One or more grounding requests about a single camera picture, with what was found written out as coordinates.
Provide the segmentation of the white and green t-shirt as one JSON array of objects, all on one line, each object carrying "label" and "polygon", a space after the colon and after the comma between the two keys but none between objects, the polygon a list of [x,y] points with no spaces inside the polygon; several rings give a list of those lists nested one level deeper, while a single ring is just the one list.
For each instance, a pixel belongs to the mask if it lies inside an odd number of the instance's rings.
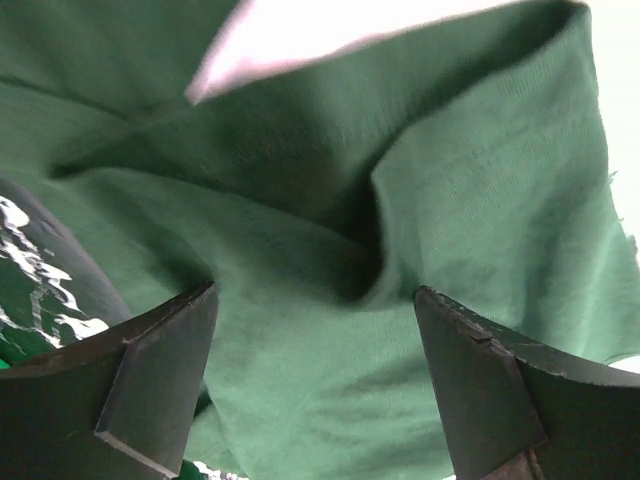
[{"label": "white and green t-shirt", "polygon": [[638,354],[586,5],[505,6],[190,106],[232,7],[1,5],[2,175],[133,311],[219,286],[188,459],[445,478],[422,285],[588,360]]}]

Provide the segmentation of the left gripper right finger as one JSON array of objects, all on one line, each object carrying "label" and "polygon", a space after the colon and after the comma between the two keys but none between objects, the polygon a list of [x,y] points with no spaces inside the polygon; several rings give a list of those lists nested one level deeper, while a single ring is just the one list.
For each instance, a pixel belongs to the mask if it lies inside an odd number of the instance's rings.
[{"label": "left gripper right finger", "polygon": [[638,374],[539,343],[428,287],[414,305],[457,478],[638,478]]}]

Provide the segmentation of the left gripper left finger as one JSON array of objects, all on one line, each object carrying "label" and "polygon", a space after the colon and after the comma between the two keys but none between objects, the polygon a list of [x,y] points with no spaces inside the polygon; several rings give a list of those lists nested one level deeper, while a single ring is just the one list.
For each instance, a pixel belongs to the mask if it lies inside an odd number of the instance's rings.
[{"label": "left gripper left finger", "polygon": [[217,310],[209,283],[2,370],[2,478],[177,477]]}]

